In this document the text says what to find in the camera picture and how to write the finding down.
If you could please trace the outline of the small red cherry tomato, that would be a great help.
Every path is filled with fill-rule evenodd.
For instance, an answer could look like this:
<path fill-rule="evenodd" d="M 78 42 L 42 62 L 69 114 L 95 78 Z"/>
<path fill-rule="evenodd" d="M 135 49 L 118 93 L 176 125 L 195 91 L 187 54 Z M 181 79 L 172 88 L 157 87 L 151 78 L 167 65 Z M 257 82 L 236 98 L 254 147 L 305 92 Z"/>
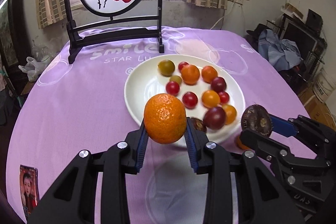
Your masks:
<path fill-rule="evenodd" d="M 179 72 L 181 72 L 182 69 L 183 69 L 184 67 L 187 67 L 187 66 L 189 66 L 189 63 L 188 63 L 188 62 L 185 62 L 185 61 L 180 62 L 180 63 L 178 64 L 178 70 L 179 70 Z"/>

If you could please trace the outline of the white plastic bag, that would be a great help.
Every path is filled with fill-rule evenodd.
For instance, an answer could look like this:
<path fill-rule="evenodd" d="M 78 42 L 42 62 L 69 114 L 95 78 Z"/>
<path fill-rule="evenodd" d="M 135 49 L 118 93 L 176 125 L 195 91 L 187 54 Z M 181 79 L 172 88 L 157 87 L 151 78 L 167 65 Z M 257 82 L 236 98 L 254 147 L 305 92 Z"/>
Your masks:
<path fill-rule="evenodd" d="M 19 65 L 18 68 L 27 74 L 29 82 L 35 82 L 39 76 L 44 72 L 46 67 L 51 62 L 51 58 L 49 55 L 46 55 L 42 58 L 41 61 L 37 61 L 33 57 L 26 58 L 27 64 L 25 66 Z"/>

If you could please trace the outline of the small orange mandarin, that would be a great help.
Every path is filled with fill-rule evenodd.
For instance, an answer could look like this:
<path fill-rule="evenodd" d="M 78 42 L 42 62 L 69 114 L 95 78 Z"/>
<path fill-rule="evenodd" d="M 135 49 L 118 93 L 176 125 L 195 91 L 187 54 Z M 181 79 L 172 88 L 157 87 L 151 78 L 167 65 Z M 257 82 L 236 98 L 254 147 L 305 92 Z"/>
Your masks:
<path fill-rule="evenodd" d="M 247 147 L 246 145 L 244 145 L 241 142 L 240 135 L 235 138 L 235 143 L 236 143 L 237 147 L 240 148 L 241 150 L 244 150 L 244 151 L 249 150 L 249 147 Z"/>

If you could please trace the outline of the orange fruit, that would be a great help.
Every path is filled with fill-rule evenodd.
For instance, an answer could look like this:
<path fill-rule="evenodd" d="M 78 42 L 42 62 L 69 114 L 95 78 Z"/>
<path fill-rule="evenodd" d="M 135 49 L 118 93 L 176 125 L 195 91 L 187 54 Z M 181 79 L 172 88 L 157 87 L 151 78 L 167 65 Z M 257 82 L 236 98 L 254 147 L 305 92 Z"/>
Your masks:
<path fill-rule="evenodd" d="M 237 117 L 237 111 L 236 111 L 235 107 L 233 107 L 232 105 L 229 105 L 229 104 L 224 104 L 222 106 L 222 108 L 223 108 L 223 110 L 225 111 L 225 114 L 226 114 L 225 125 L 232 124 Z"/>

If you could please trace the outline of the photo card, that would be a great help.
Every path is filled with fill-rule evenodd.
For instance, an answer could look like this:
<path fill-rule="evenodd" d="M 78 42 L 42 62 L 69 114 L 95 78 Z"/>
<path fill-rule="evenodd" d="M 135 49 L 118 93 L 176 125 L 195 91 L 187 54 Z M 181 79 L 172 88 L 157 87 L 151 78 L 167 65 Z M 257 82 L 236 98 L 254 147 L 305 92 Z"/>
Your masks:
<path fill-rule="evenodd" d="M 20 193 L 26 220 L 39 203 L 38 170 L 33 167 L 20 165 Z"/>

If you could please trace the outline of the yellow kumquat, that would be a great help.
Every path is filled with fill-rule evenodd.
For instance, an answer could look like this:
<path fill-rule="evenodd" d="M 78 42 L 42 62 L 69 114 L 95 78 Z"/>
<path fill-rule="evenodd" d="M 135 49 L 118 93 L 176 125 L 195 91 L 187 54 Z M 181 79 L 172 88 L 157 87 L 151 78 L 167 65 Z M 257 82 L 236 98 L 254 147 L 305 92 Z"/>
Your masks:
<path fill-rule="evenodd" d="M 173 82 L 176 82 L 178 83 L 179 85 L 182 83 L 182 78 L 178 75 L 172 75 L 170 78 L 169 78 L 169 81 L 173 81 Z"/>

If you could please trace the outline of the dark red plum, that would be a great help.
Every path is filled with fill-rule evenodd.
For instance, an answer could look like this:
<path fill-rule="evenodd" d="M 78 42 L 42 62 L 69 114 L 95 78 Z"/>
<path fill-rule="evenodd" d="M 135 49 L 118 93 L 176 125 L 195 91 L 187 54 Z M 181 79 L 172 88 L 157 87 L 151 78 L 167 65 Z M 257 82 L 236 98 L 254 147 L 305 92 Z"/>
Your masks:
<path fill-rule="evenodd" d="M 209 109 L 204 117 L 203 123 L 212 130 L 221 129 L 226 122 L 226 113 L 222 107 L 213 107 Z"/>

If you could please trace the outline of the large orange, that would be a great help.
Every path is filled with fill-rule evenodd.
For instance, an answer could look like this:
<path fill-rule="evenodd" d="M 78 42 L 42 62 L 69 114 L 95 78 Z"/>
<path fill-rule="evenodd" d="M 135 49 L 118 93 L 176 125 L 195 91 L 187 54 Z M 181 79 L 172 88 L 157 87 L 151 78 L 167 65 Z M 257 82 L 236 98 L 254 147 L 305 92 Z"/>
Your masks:
<path fill-rule="evenodd" d="M 149 137 L 159 144 L 172 144 L 186 131 L 184 104 L 170 94 L 152 96 L 145 105 L 143 122 Z"/>

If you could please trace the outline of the blue clothes pile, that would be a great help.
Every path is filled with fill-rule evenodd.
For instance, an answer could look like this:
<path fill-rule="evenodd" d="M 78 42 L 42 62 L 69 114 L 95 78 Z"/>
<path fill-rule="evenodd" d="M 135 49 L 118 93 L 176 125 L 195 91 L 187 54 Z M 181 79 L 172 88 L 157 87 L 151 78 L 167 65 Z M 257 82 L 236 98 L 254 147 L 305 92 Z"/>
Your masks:
<path fill-rule="evenodd" d="M 301 64 L 298 46 L 288 39 L 279 39 L 269 27 L 259 23 L 254 30 L 246 31 L 245 39 L 276 71 L 288 71 Z"/>

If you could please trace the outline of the black monitor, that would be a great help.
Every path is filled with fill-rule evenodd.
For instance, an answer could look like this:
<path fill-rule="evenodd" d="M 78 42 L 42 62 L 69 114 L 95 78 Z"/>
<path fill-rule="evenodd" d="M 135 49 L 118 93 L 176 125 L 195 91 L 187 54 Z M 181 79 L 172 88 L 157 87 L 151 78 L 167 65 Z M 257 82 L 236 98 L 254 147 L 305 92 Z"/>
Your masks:
<path fill-rule="evenodd" d="M 301 20 L 283 13 L 278 36 L 296 43 L 306 66 L 305 74 L 310 78 L 324 65 L 327 42 Z"/>

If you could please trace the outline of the dark passion fruit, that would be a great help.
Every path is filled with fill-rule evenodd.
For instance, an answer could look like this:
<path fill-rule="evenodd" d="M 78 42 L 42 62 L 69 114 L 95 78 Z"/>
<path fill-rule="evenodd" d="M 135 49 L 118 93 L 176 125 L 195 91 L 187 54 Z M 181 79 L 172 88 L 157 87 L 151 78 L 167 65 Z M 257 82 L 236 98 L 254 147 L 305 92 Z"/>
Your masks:
<path fill-rule="evenodd" d="M 204 133 L 207 132 L 207 128 L 204 125 L 202 120 L 200 120 L 198 118 L 195 118 L 195 117 L 190 118 L 190 120 L 192 121 L 193 127 L 194 127 L 195 130 L 201 131 L 201 132 L 204 132 Z"/>
<path fill-rule="evenodd" d="M 241 117 L 241 129 L 249 129 L 270 137 L 273 125 L 267 110 L 261 105 L 254 104 L 245 109 Z"/>

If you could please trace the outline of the purple tablecloth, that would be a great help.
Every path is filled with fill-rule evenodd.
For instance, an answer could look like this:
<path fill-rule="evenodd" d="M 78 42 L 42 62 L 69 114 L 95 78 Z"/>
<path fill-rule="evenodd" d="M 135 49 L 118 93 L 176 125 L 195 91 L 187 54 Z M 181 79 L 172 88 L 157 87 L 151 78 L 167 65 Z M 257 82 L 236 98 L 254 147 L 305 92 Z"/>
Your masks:
<path fill-rule="evenodd" d="M 193 55 L 226 69 L 247 105 L 259 104 L 283 119 L 307 114 L 272 65 L 241 36 L 164 27 L 162 37 L 167 54 Z M 105 151 L 138 128 L 124 102 L 124 84 L 158 50 L 154 39 L 144 39 L 85 47 L 73 64 L 68 55 L 65 46 L 38 79 L 14 126 L 6 191 L 21 218 L 21 165 L 37 169 L 38 191 L 45 194 L 81 150 Z M 149 141 L 140 173 L 127 176 L 126 183 L 132 223 L 202 223 L 207 176 L 194 174 L 184 149 Z"/>

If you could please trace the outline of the yellow-orange citrus fruit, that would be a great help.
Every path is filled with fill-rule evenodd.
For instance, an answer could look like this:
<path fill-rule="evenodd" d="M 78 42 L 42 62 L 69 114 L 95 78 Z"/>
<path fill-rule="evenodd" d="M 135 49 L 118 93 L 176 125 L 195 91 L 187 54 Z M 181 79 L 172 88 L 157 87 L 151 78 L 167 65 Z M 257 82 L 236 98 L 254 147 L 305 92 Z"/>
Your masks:
<path fill-rule="evenodd" d="M 170 77 L 175 71 L 175 65 L 171 60 L 162 60 L 158 64 L 158 70 L 161 75 Z"/>

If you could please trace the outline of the white bucket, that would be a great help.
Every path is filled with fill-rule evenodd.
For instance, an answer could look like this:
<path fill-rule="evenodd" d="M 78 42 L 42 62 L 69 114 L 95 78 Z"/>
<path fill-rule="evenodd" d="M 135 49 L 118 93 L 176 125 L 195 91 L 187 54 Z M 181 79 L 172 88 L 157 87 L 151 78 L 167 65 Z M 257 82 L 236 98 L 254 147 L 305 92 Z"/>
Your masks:
<path fill-rule="evenodd" d="M 320 102 L 325 103 L 333 91 L 335 81 L 322 68 L 313 83 L 313 93 Z"/>

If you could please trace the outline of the white oval plate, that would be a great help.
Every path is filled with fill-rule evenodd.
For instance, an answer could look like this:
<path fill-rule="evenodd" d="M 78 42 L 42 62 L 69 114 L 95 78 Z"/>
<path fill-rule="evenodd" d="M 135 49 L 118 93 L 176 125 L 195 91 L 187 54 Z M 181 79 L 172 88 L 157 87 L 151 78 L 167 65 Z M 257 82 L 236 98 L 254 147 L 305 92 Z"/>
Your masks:
<path fill-rule="evenodd" d="M 208 129 L 207 136 L 210 141 L 221 143 L 241 129 L 240 121 L 245 110 L 245 98 L 242 89 L 235 79 L 223 68 L 205 59 L 176 54 L 160 55 L 148 59 L 134 68 L 128 76 L 124 87 L 124 99 L 129 114 L 137 124 L 140 125 L 142 123 L 147 101 L 156 94 L 166 92 L 166 84 L 169 78 L 161 75 L 158 70 L 158 64 L 163 60 L 171 60 L 174 65 L 185 61 L 191 65 L 195 65 L 199 69 L 209 65 L 226 81 L 226 91 L 230 96 L 229 104 L 236 109 L 237 117 L 231 124 L 225 125 L 219 130 Z"/>

